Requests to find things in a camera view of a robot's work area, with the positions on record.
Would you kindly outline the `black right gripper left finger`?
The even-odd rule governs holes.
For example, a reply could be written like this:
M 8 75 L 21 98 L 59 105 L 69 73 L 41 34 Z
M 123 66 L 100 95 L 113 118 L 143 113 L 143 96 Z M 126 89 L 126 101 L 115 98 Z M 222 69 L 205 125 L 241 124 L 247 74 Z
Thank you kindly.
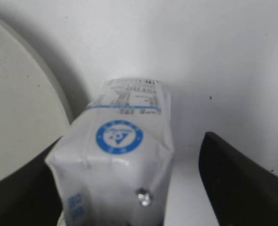
M 0 181 L 0 226 L 55 226 L 62 212 L 52 173 L 39 155 Z

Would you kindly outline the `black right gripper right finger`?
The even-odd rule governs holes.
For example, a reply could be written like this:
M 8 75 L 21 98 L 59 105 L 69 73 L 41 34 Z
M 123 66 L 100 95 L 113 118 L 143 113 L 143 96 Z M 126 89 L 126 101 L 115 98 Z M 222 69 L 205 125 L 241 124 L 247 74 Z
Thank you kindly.
M 278 226 L 278 176 L 206 132 L 199 174 L 221 226 Z

